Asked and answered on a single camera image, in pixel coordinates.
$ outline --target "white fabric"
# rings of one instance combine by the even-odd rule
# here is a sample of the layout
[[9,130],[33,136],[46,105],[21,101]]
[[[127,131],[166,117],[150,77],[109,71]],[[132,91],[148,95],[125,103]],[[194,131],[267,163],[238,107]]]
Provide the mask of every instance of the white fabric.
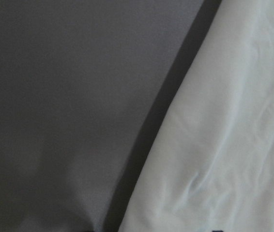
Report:
[[274,232],[274,0],[226,0],[120,232]]

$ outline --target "white cloth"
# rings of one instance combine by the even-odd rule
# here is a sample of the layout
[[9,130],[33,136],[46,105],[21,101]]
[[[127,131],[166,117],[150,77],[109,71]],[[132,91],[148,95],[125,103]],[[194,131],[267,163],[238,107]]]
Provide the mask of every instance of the white cloth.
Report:
[[224,0],[120,232],[274,232],[274,0]]

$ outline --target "white sheet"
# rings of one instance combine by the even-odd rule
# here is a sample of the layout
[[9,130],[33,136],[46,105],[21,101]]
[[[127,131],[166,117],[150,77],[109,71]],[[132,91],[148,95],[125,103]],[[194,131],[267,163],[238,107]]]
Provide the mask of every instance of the white sheet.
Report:
[[274,232],[274,0],[225,0],[120,232]]

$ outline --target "wrinkled fabric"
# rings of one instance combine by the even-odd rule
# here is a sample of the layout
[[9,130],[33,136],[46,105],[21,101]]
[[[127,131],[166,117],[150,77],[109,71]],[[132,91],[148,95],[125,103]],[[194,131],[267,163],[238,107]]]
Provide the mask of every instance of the wrinkled fabric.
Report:
[[274,232],[274,0],[226,0],[120,232]]

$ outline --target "gray surface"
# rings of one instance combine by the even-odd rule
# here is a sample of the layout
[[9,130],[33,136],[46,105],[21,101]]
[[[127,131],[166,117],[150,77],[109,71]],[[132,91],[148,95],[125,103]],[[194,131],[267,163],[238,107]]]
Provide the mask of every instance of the gray surface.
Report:
[[0,232],[117,230],[201,3],[0,1]]

